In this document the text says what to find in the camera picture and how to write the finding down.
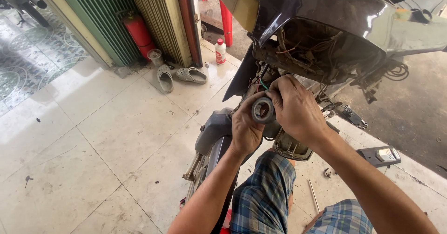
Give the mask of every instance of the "exhaust pipe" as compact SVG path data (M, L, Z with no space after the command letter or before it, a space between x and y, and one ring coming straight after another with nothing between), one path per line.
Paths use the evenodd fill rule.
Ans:
M41 9L47 8L47 4L43 0L30 0L30 1Z

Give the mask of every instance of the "slipper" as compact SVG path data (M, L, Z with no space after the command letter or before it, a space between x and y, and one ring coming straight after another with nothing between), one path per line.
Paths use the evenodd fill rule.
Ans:
M204 84L208 81L207 76L194 67L178 69L175 74L177 75L178 79L183 81L199 84Z
M160 82L161 88L166 93L171 93L174 90L174 81L172 80L171 70L168 65L164 64L158 68L157 79Z

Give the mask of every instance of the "red plastic chair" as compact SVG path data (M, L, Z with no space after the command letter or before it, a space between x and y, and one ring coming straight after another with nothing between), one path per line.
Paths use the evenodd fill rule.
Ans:
M225 44L227 45L227 47L231 47L231 45L233 45L233 23L232 23L233 15L221 0L219 0L219 3L220 3L220 14L222 15L223 35L225 36Z

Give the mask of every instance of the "bottle label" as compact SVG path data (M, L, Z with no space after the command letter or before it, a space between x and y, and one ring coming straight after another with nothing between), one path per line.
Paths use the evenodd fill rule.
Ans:
M225 61L226 61L225 53L222 55L216 51L216 63L223 64L223 63L225 63Z

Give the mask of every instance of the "hand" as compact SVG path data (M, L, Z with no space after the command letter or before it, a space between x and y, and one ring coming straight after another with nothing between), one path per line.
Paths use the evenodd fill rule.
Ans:
M287 134L309 147L327 135L330 128L313 94L292 75L273 81L266 94L272 99L276 120Z
M263 96L265 93L260 92L246 99L232 118L233 140L230 149L243 158L252 153L261 142L264 125L254 122L251 108L254 101Z

